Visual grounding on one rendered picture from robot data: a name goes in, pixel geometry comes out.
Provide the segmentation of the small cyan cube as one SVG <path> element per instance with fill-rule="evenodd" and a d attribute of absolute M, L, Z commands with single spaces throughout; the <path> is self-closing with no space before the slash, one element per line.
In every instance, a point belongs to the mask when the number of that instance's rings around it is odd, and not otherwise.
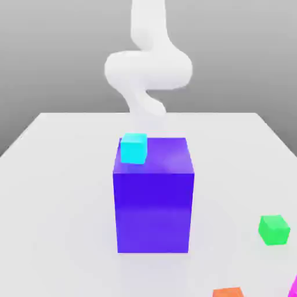
<path fill-rule="evenodd" d="M 126 133 L 120 142 L 121 162 L 144 164 L 147 150 L 147 135 L 145 133 Z"/>

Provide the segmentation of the small green cube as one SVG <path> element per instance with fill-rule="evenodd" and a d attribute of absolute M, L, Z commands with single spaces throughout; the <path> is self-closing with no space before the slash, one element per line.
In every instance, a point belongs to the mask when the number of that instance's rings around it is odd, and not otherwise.
<path fill-rule="evenodd" d="M 260 217 L 258 233 L 268 246 L 285 245 L 291 228 L 281 215 L 263 215 Z"/>

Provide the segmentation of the small orange cube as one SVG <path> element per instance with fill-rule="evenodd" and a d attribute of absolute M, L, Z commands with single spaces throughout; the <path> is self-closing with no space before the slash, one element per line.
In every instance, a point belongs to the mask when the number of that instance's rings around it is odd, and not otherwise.
<path fill-rule="evenodd" d="M 244 297 L 240 287 L 214 289 L 212 297 Z"/>

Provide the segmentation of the small magenta cube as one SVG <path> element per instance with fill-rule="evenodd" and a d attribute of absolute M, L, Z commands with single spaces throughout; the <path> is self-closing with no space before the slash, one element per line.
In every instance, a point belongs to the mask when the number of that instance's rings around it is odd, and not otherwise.
<path fill-rule="evenodd" d="M 291 288 L 288 293 L 288 297 L 297 297 L 297 276 L 295 277 Z"/>

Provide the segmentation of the large purple box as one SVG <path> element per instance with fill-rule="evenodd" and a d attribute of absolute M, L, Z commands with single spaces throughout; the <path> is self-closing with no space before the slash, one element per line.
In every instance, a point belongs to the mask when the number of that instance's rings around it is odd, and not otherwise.
<path fill-rule="evenodd" d="M 119 253 L 186 253 L 189 250 L 194 168 L 183 137 L 149 138 L 144 164 L 113 169 Z"/>

